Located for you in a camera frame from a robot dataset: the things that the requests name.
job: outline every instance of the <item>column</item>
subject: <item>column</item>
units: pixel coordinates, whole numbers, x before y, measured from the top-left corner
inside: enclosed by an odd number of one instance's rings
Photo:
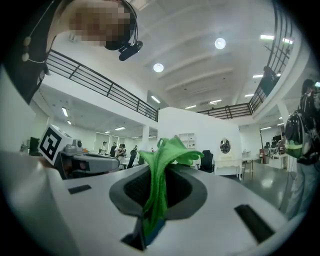
[[[149,145],[149,130],[150,126],[144,125],[143,126],[143,131],[142,131],[142,142],[139,150],[143,151],[150,151],[150,148],[148,148]]]
[[[284,123],[284,127],[286,127],[286,123],[288,121],[288,118],[289,118],[289,111],[287,109],[287,106],[284,102],[284,100],[280,100],[278,103],[277,103],[277,106],[279,108],[279,111],[280,111],[280,114],[282,116],[282,122]]]

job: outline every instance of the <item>gray floor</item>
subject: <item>gray floor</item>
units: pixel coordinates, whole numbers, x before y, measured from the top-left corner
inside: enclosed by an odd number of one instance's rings
[[[296,173],[289,173],[285,169],[277,169],[260,164],[253,163],[253,177],[250,173],[244,174],[244,179],[240,181],[238,178],[230,177],[245,187],[271,203],[277,209],[285,213],[289,198],[291,197],[291,188],[293,185],[293,178],[296,178]]]

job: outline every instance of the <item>round ceiling light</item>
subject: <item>round ceiling light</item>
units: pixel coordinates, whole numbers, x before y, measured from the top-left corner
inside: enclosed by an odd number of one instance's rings
[[[221,50],[226,47],[226,41],[223,38],[215,40],[214,45],[217,49]]]
[[[164,65],[157,63],[153,66],[153,70],[157,73],[164,71]]]

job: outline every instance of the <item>black metal railing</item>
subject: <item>black metal railing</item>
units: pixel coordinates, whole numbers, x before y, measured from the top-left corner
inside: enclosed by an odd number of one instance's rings
[[[158,111],[128,90],[91,68],[51,50],[46,64],[50,71],[112,99],[156,122]]]
[[[267,42],[263,44],[270,51],[270,55],[263,70],[263,77],[249,102],[253,112],[258,109],[276,86],[282,70],[287,66],[294,44],[292,20],[274,0],[272,5],[274,10],[274,38],[271,45]]]
[[[232,106],[224,106],[219,108],[211,108],[197,113],[219,119],[233,119],[253,114],[252,107],[249,103],[237,104]]]

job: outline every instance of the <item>green fabric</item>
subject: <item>green fabric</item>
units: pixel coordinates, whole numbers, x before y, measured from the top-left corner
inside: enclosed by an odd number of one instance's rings
[[[140,156],[149,164],[151,171],[150,197],[143,208],[145,236],[153,231],[158,220],[164,218],[168,208],[166,166],[175,160],[179,164],[191,166],[193,160],[204,157],[199,151],[187,149],[177,136],[172,139],[161,138],[157,147],[157,152],[139,152]]]

